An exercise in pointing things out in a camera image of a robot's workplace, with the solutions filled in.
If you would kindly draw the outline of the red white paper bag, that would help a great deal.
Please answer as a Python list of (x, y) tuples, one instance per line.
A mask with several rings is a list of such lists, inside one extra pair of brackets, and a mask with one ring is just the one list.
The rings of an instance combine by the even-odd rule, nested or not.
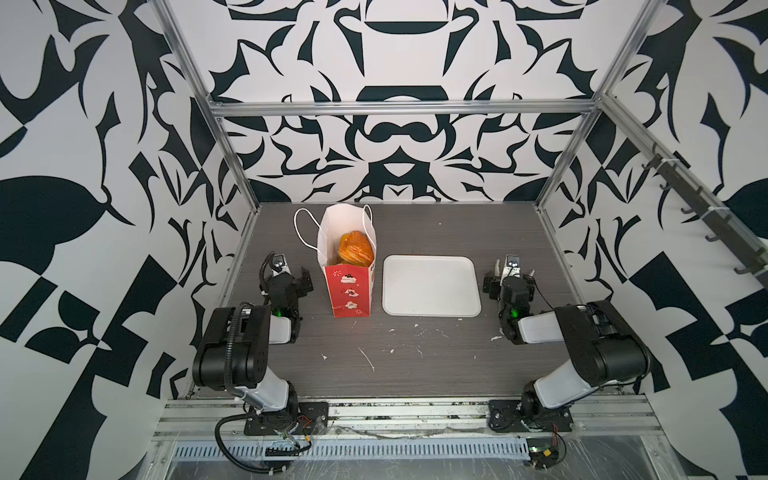
[(335, 204), (325, 209), (321, 219), (309, 218), (317, 227), (317, 238), (300, 242), (317, 254), (333, 315), (369, 316), (377, 253), (371, 207)]

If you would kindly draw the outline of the orange croissant fake bread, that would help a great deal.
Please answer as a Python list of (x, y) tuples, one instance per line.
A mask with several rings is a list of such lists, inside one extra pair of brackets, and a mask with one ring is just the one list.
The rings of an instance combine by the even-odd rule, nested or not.
[(375, 260), (368, 236), (359, 230), (341, 236), (337, 253), (340, 263), (346, 265), (368, 268)]

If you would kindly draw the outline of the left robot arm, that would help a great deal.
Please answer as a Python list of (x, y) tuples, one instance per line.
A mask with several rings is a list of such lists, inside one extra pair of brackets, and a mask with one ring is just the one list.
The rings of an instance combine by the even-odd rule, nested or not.
[(225, 392), (265, 422), (293, 423), (299, 414), (294, 386), (268, 366), (269, 347), (293, 344), (302, 316), (299, 300), (313, 291), (310, 272), (287, 268), (261, 280), (265, 302), (214, 310), (192, 364), (197, 387)]

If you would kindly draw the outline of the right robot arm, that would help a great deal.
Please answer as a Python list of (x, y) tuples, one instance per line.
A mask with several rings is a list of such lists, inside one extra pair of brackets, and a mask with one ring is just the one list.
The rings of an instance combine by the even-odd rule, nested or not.
[(513, 344), (562, 343), (568, 353), (550, 374), (527, 383), (516, 404), (489, 404), (494, 431), (509, 431), (515, 423), (544, 430), (601, 388), (633, 385), (650, 373), (649, 349), (606, 300), (534, 315), (530, 307), (537, 284), (532, 276), (513, 272), (486, 273), (482, 291), (497, 302), (501, 332)]

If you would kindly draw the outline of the white plastic tray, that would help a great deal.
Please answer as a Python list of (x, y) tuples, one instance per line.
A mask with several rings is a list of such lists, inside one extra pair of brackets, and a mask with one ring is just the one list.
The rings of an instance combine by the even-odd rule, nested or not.
[(473, 318), (482, 305), (475, 266), (463, 256), (390, 255), (382, 308), (391, 316)]

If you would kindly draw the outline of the small green circuit board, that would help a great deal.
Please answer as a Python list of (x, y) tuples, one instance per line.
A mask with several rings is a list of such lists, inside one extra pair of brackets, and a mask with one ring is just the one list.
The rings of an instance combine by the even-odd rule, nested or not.
[(555, 443), (532, 439), (528, 443), (527, 465), (535, 470), (549, 470), (559, 465), (567, 454), (567, 446), (560, 440)]

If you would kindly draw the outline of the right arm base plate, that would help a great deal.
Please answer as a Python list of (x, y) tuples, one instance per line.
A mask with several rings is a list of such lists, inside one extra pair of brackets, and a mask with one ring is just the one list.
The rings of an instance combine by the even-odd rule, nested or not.
[(568, 408), (546, 409), (521, 400), (488, 402), (488, 427), (496, 433), (571, 432), (573, 417)]

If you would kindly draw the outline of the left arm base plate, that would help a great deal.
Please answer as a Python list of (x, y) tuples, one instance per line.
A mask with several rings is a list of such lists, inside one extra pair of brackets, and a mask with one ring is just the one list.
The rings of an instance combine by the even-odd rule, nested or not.
[(253, 414), (246, 420), (246, 436), (267, 436), (275, 432), (289, 431), (310, 435), (326, 428), (329, 416), (327, 402), (299, 402), (289, 404), (280, 411)]

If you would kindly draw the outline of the grey wall hook rail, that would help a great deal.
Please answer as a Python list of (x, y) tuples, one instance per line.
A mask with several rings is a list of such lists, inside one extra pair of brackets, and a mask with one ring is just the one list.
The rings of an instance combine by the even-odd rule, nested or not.
[(643, 170), (661, 178), (663, 196), (673, 192), (682, 200), (683, 215), (706, 225), (710, 231), (705, 236), (708, 242), (722, 243), (740, 262), (734, 268), (735, 274), (751, 276), (767, 290), (767, 245), (733, 209), (706, 187), (682, 160), (665, 152), (657, 142), (652, 143), (651, 157)]

